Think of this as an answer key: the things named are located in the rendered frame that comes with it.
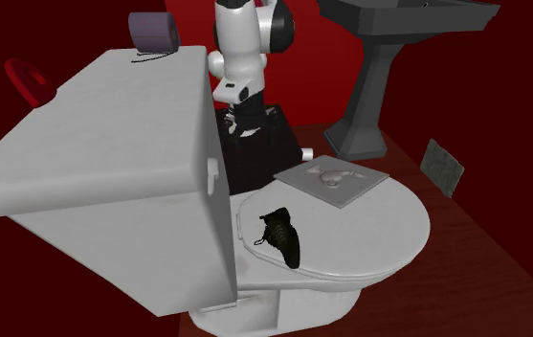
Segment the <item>dark robot stand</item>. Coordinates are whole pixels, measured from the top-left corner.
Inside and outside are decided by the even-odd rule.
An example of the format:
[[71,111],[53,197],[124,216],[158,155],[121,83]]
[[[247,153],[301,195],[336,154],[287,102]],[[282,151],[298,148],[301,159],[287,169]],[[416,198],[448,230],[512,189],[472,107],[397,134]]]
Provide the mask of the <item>dark robot stand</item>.
[[215,111],[230,195],[261,189],[274,175],[302,163],[302,151],[282,108],[267,106],[267,126],[251,136],[234,137],[225,117],[227,109]]

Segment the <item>grey square relief plate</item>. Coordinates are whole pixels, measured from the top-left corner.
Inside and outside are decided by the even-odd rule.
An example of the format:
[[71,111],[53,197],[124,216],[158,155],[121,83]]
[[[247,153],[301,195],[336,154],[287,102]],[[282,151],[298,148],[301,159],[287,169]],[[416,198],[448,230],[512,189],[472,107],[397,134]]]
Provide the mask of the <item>grey square relief plate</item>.
[[322,155],[281,171],[274,178],[342,209],[389,177],[336,157]]

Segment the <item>grey-purple toilet paper roll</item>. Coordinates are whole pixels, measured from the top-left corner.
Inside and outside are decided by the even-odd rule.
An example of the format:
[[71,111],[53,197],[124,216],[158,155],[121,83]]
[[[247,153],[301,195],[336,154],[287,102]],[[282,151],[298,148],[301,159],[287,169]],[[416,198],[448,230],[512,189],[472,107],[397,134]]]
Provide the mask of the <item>grey-purple toilet paper roll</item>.
[[180,45],[180,36],[170,12],[131,12],[129,34],[140,53],[173,53]]

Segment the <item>black shoe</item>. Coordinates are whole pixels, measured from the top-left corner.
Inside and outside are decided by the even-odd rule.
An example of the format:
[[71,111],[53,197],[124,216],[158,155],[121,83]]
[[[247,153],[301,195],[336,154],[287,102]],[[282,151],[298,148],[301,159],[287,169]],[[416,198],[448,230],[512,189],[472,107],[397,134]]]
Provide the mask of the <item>black shoe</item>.
[[291,224],[291,215],[286,208],[261,215],[260,220],[265,223],[265,228],[261,239],[254,242],[254,245],[261,245],[267,242],[280,251],[285,264],[290,269],[300,267],[300,240],[297,230]]

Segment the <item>white toilet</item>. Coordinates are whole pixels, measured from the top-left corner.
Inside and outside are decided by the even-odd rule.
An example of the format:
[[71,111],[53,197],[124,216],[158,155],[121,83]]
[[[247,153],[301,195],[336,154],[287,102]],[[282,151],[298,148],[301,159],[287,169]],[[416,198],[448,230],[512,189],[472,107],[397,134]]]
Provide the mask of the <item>white toilet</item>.
[[[261,239],[286,208],[300,267]],[[277,179],[230,195],[207,52],[109,50],[0,140],[0,216],[157,316],[215,337],[333,323],[430,235],[419,198],[386,180],[342,209]]]

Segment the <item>red round disc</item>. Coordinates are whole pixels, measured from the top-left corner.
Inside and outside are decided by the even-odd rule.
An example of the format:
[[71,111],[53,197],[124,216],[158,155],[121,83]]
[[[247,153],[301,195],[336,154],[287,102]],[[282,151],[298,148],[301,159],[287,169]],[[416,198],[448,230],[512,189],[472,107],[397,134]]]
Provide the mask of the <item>red round disc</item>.
[[14,88],[32,108],[43,106],[56,96],[54,82],[31,63],[12,57],[5,61],[4,69]]

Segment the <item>dark grey pedestal sink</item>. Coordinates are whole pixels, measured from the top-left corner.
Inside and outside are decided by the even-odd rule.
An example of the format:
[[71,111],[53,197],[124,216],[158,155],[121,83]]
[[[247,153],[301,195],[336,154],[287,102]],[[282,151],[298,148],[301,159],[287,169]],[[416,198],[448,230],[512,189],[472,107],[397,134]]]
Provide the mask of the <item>dark grey pedestal sink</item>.
[[379,129],[389,70],[406,44],[444,33],[479,32],[500,10],[476,0],[317,0],[320,15],[362,41],[363,63],[344,115],[323,133],[346,161],[381,158]]

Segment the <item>grey wall vent grille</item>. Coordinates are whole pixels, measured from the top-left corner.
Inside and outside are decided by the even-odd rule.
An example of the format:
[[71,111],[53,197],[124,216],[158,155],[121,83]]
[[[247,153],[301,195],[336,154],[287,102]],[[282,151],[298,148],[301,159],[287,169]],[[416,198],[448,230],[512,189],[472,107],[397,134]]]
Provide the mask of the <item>grey wall vent grille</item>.
[[444,196],[451,198],[464,167],[434,139],[430,139],[420,164],[420,170],[439,188]]

